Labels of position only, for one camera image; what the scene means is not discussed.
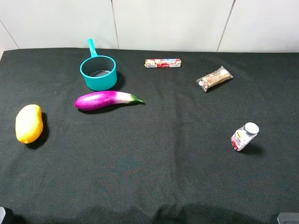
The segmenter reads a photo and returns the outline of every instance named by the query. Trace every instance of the plastic bottle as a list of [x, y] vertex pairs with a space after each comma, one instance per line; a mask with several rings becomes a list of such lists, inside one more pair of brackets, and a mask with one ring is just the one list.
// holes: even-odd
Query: plastic bottle
[[243, 127], [240, 127], [231, 137], [232, 145], [236, 151], [241, 151], [244, 147], [250, 143], [250, 141], [256, 137], [259, 132], [259, 128], [255, 123], [246, 123]]

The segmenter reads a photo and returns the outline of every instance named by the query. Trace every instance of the black fabric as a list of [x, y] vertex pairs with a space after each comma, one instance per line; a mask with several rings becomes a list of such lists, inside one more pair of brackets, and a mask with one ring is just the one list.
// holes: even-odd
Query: black fabric
[[[299, 54], [99, 49], [117, 63], [113, 90], [145, 104], [80, 112], [92, 92], [79, 72], [88, 49], [24, 49], [0, 61], [0, 206], [28, 224], [259, 224], [299, 211]], [[181, 68], [147, 69], [149, 58]], [[223, 65], [234, 76], [203, 92]], [[38, 104], [30, 145], [15, 117]], [[260, 133], [241, 152], [230, 137]]]

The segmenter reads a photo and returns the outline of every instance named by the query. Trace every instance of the eggplant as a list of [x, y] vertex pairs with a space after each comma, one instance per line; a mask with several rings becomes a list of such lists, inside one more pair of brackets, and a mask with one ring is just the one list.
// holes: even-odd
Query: eggplant
[[137, 96], [118, 91], [93, 92], [79, 97], [74, 106], [83, 111], [92, 111], [113, 104], [143, 102]]

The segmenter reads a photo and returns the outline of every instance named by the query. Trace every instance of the plastic wrapper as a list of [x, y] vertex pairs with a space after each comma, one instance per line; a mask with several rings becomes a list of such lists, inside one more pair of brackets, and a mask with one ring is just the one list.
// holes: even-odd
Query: plastic wrapper
[[232, 77], [233, 76], [229, 71], [221, 66], [217, 71], [199, 78], [196, 82], [201, 86], [202, 90], [206, 92], [207, 89], [212, 86], [222, 83]]
[[182, 61], [179, 58], [173, 59], [146, 59], [144, 66], [146, 68], [179, 68]]

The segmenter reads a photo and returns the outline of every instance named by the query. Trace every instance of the mango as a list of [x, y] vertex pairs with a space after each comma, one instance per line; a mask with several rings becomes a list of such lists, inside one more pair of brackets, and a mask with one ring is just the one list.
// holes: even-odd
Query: mango
[[21, 143], [34, 142], [43, 131], [42, 110], [39, 105], [27, 105], [15, 119], [15, 135]]

